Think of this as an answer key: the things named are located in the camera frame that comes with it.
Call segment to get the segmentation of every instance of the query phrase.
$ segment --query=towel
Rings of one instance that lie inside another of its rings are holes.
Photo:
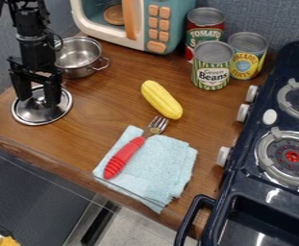
[[[191,178],[198,152],[181,140],[153,135],[147,138],[118,176],[105,180],[105,166],[111,157],[142,132],[140,128],[129,126],[93,170],[93,176],[97,182],[131,196],[156,213],[161,213],[173,198],[181,196]]]

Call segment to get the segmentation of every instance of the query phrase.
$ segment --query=tomato can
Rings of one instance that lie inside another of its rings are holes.
[[[192,63],[196,45],[203,41],[220,40],[225,30],[225,16],[215,8],[197,8],[187,14],[186,59]]]
[[[204,90],[218,90],[228,85],[233,48],[225,42],[206,41],[194,49],[192,82]]]
[[[238,80],[251,80],[259,75],[266,57],[268,42],[255,33],[241,32],[229,37],[234,49],[231,76]]]

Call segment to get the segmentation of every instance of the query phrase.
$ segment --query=toy microwave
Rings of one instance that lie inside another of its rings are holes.
[[[185,32],[196,0],[70,0],[78,28],[91,37],[161,55]]]

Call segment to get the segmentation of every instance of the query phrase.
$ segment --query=yellow corn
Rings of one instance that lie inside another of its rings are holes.
[[[10,236],[7,236],[0,239],[0,246],[20,246],[20,244],[14,241]]]
[[[165,117],[171,119],[181,118],[184,111],[181,105],[157,82],[144,82],[141,87],[141,93],[148,103]]]

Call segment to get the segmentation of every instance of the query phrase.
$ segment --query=gray wall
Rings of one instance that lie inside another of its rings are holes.
[[[204,0],[226,15],[226,37],[237,32],[254,32],[277,52],[288,42],[299,40],[299,0]]]
[[[68,0],[48,0],[47,8],[51,13],[50,26],[53,31],[63,37],[78,32],[70,13]],[[9,55],[18,56],[18,43],[14,38],[15,28],[12,26],[8,7],[4,7],[3,16],[0,18],[0,93],[11,85],[7,69],[9,64],[6,61]]]
[[[51,29],[63,37],[77,33],[69,0],[47,0],[46,4],[52,13]],[[272,51],[299,39],[299,0],[198,0],[198,6],[212,6],[225,13],[226,37],[241,31],[259,33],[269,40]],[[6,58],[18,54],[14,34],[15,29],[5,7],[0,19],[0,93],[11,84]]]

